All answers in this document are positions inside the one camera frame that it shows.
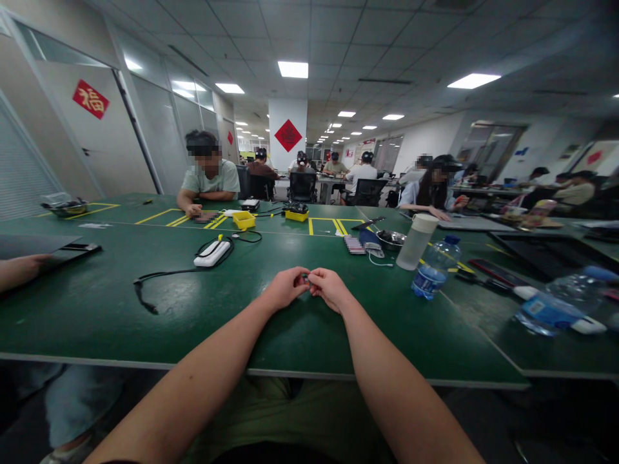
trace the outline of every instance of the green t-shirt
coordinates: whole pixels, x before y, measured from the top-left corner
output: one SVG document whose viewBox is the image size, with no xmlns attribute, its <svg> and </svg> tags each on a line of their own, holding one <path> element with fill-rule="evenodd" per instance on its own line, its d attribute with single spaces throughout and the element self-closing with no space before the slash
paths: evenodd
<svg viewBox="0 0 619 464">
<path fill-rule="evenodd" d="M 332 161 L 327 162 L 327 164 L 324 165 L 324 168 L 322 169 L 323 171 L 331 171 L 332 173 L 335 174 L 343 174 L 345 173 L 348 169 L 346 169 L 345 165 L 343 162 L 339 162 L 338 164 L 333 164 Z"/>
<path fill-rule="evenodd" d="M 185 180 L 182 182 L 182 188 L 196 193 L 211 191 L 233 191 L 238 193 L 241 191 L 237 167 L 232 161 L 228 160 L 222 160 L 221 173 L 212 179 L 206 177 L 206 175 L 200 171 L 200 168 L 193 166 L 186 172 Z"/>
</svg>

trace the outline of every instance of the metal bowl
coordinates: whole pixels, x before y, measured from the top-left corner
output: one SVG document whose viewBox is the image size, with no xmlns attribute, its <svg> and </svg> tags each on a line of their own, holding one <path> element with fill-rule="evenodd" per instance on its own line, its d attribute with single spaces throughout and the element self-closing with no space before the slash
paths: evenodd
<svg viewBox="0 0 619 464">
<path fill-rule="evenodd" d="M 391 251 L 400 251 L 406 239 L 406 235 L 388 230 L 378 231 L 376 236 L 381 241 L 382 246 Z"/>
</svg>

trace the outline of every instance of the ceiling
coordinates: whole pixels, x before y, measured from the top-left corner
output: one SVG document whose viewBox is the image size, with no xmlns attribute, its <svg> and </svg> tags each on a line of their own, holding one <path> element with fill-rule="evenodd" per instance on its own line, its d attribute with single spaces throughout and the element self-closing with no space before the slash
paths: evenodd
<svg viewBox="0 0 619 464">
<path fill-rule="evenodd" d="M 368 139 L 467 109 L 619 116 L 614 17 L 603 0 L 89 0 L 161 53 L 174 45 L 205 83 L 233 82 L 235 118 L 268 128 L 268 98 L 308 100 L 308 142 Z M 455 5 L 441 8 L 437 5 Z M 278 60 L 309 63 L 282 78 Z M 471 72 L 503 75 L 477 88 Z M 359 82 L 398 79 L 410 84 Z M 355 111 L 338 118 L 339 111 Z M 389 113 L 399 121 L 384 121 Z M 365 125 L 378 126 L 374 131 Z M 359 131 L 361 136 L 350 135 Z"/>
</svg>

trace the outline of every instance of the thermos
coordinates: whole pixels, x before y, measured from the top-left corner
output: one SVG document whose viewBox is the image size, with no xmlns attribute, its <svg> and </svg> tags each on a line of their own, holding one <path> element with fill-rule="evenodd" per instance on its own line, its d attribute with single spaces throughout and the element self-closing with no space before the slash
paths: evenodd
<svg viewBox="0 0 619 464">
<path fill-rule="evenodd" d="M 396 264 L 407 271 L 414 271 L 419 264 L 427 243 L 437 228 L 438 218 L 427 214 L 413 216 L 413 224 L 408 231 L 404 245 L 400 250 Z"/>
</svg>

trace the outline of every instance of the yellow container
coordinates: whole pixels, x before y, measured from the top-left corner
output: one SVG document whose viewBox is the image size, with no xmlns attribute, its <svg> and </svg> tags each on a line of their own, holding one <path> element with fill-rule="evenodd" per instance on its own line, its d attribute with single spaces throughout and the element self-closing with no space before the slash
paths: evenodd
<svg viewBox="0 0 619 464">
<path fill-rule="evenodd" d="M 305 221 L 310 215 L 309 211 L 306 211 L 305 214 L 293 213 L 292 211 L 286 211 L 286 219 L 298 220 L 299 222 Z"/>
<path fill-rule="evenodd" d="M 256 226 L 256 218 L 249 211 L 232 213 L 232 220 L 241 230 Z"/>
</svg>

